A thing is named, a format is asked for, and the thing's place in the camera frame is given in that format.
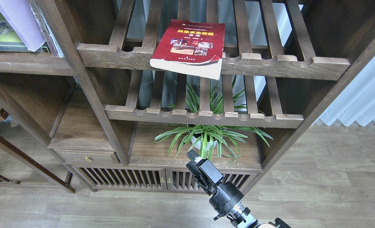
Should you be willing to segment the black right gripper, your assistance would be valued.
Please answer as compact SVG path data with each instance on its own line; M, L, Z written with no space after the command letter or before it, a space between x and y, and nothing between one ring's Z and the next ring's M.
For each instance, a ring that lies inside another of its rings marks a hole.
M187 157L190 162L186 167L193 174L198 185L206 194L213 194L209 203L218 212L215 219L224 216L229 219L238 219L245 210L241 204L243 193L231 181L219 184L223 175L208 159L202 159L194 150L187 152ZM213 186L217 184L219 185L214 192Z

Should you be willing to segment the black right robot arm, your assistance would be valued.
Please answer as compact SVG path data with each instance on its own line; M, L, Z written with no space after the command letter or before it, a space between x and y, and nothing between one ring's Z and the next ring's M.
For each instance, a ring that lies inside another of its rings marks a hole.
M243 193L231 182L222 183L223 175L208 160L202 159L194 150L187 153L190 162L186 167L192 172L199 186L207 195L212 195L209 203L218 212L214 218L226 216L237 228L289 228L280 218L275 223L260 223L250 214L250 209L242 205Z

